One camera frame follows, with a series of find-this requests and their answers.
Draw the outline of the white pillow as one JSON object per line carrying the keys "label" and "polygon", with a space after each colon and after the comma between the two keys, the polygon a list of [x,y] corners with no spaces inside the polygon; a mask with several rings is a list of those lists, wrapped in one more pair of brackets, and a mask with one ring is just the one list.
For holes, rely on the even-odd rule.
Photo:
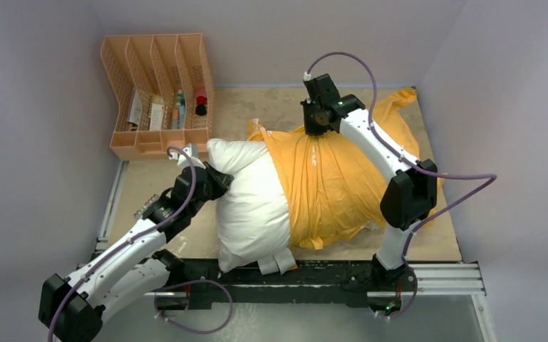
{"label": "white pillow", "polygon": [[211,166],[233,178],[216,204],[219,268],[255,262],[263,275],[295,269],[289,205],[265,143],[215,138],[207,149]]}

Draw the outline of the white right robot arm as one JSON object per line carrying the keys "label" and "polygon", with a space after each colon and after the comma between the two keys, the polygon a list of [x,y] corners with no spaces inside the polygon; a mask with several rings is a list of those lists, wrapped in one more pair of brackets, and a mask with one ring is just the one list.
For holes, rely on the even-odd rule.
{"label": "white right robot arm", "polygon": [[329,74],[304,73],[303,82],[308,92],[301,102],[306,134],[344,136],[378,169],[387,185],[380,203],[386,228],[381,248],[373,255],[369,279],[377,288],[388,290],[406,269],[405,254],[416,224],[437,204],[437,166],[398,145],[361,100],[353,94],[340,95]]}

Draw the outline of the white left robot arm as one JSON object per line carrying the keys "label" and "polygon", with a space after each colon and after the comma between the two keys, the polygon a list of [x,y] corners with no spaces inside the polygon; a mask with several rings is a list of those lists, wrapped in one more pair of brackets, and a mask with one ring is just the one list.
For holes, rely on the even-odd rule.
{"label": "white left robot arm", "polygon": [[206,202],[225,195],[233,179],[207,162],[190,162],[172,187],[136,212],[135,224],[114,245],[68,276],[48,277],[38,310],[48,341],[92,341],[115,313],[154,290],[209,284],[231,299],[223,285],[188,270],[163,247],[190,226]]}

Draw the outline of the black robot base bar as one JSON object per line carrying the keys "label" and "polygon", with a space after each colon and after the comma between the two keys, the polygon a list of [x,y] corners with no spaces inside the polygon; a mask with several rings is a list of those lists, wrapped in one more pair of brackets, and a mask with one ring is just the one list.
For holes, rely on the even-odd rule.
{"label": "black robot base bar", "polygon": [[255,263],[227,273],[215,259],[179,259],[173,253],[155,252],[169,274],[156,304],[160,310],[206,310],[213,304],[343,304],[395,316],[403,297],[415,298],[415,272],[406,266],[400,278],[376,284],[369,279],[371,261],[300,260],[297,269],[263,275]]}

